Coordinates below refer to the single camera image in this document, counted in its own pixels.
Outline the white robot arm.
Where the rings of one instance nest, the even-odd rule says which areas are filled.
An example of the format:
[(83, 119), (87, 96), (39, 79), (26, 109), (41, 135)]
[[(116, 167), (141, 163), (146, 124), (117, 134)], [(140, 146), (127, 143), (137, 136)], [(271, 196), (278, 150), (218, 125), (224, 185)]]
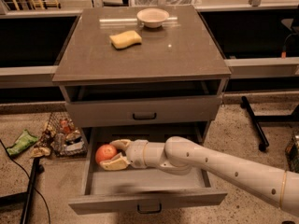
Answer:
[(299, 174), (247, 161), (202, 147), (173, 136), (163, 143), (119, 139), (107, 148), (110, 153), (99, 161), (107, 171), (156, 168), (174, 175), (186, 175), (197, 167), (243, 189), (280, 210), (299, 216)]

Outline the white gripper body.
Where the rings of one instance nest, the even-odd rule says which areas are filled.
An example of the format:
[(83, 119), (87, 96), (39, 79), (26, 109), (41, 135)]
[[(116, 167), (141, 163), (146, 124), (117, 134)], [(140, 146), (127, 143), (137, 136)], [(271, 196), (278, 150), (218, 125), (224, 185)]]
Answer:
[(145, 169), (147, 167), (144, 161), (144, 151), (147, 140), (132, 141), (125, 151), (129, 164), (136, 169)]

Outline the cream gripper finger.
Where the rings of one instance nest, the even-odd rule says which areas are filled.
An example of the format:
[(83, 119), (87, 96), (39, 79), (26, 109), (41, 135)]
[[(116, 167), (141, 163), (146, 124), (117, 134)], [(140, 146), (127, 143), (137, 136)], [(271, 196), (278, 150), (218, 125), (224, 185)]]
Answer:
[(130, 143), (130, 139), (118, 139), (110, 142), (114, 148), (122, 151), (125, 151), (129, 147)]
[(121, 153), (117, 154), (110, 160), (101, 161), (100, 166), (106, 171), (119, 171), (128, 167), (130, 162)]

